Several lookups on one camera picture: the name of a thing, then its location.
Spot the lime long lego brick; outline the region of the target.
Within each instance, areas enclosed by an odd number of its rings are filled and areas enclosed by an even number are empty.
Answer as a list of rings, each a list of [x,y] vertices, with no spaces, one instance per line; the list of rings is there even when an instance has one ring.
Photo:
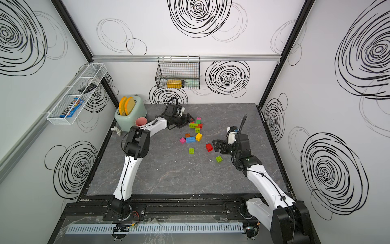
[[[189,127],[190,128],[196,128],[196,127],[198,127],[199,126],[199,124],[196,124],[196,123],[190,123],[189,124]]]

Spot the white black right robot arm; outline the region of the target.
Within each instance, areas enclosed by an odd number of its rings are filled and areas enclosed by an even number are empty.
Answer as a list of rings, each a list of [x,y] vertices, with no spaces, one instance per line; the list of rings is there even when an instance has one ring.
[[[273,243],[315,243],[308,208],[271,179],[260,159],[252,154],[248,135],[232,127],[224,140],[213,140],[212,144],[216,152],[230,155],[234,167],[259,190],[262,197],[246,200],[246,211],[269,230]]]

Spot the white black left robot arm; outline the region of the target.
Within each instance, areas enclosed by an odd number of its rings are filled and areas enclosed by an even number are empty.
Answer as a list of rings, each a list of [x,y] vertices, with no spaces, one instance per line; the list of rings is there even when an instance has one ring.
[[[138,168],[150,149],[150,139],[156,133],[165,129],[182,128],[196,119],[185,108],[178,104],[167,104],[162,114],[143,126],[133,126],[127,133],[126,141],[121,144],[125,153],[125,162],[119,182],[109,200],[108,208],[121,216],[122,219],[131,214],[132,207],[128,200],[132,196],[133,184]]]

